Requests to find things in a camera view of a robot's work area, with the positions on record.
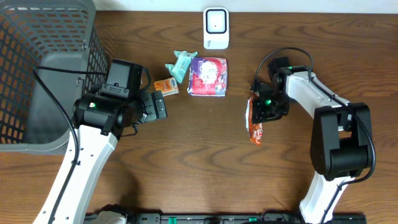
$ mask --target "orange snack package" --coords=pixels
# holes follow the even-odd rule
[[[174,77],[168,78],[166,80],[156,81],[154,85],[156,90],[162,91],[163,96],[169,96],[178,93],[177,81]]]
[[[248,106],[246,107],[246,129],[250,136],[250,141],[255,145],[261,145],[261,137],[262,137],[262,123],[252,124],[251,117],[253,114],[253,99],[256,99],[258,96],[253,94],[248,100]]]

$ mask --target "candy wrapper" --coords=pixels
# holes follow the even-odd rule
[[[178,50],[174,50],[174,55],[177,57],[175,65],[165,64],[165,66],[169,70],[170,74],[172,74],[172,76],[181,83],[192,59],[198,55],[198,52],[188,53],[186,51],[180,52]]]
[[[225,58],[192,59],[188,93],[192,96],[225,96],[228,73]]]
[[[175,78],[168,78],[166,80],[156,81],[154,83],[155,89],[160,90],[163,96],[169,96],[178,93],[177,81]]]
[[[262,123],[252,124],[251,117],[253,115],[253,100],[258,96],[253,94],[248,100],[248,106],[246,107],[246,129],[250,136],[250,141],[255,145],[261,145],[261,137],[262,137]]]

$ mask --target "wood grain surface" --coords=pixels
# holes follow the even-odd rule
[[[244,113],[259,62],[279,47],[300,47],[315,59],[318,78],[350,101],[369,105],[377,166],[349,186],[335,211],[363,212],[368,223],[398,220],[398,16],[231,13],[226,50],[203,48],[202,13],[98,12],[96,30],[115,58],[168,78],[173,50],[228,60],[225,98],[165,97],[169,117],[122,138],[99,178],[88,211],[108,203],[165,213],[256,213],[294,210],[313,177],[312,119],[292,105],[266,123],[262,146],[249,141]],[[281,52],[293,65],[308,59]],[[266,69],[260,76],[268,81]],[[133,130],[127,128],[124,134]],[[31,223],[47,198],[62,156],[0,154],[0,223]]]

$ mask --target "basket mesh side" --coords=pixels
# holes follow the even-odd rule
[[[0,11],[0,143],[23,142],[35,80],[32,69],[50,52],[83,51],[88,12],[79,7],[9,7]],[[93,28],[88,71],[108,62]],[[84,92],[104,76],[87,75]]]

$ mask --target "teal snack package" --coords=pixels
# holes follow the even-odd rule
[[[188,53],[186,51],[178,51],[174,50],[174,55],[177,57],[177,62],[175,65],[165,64],[166,68],[169,70],[170,74],[177,80],[178,83],[181,83],[184,80],[184,76],[191,64],[191,61],[194,57],[198,55],[198,52]]]

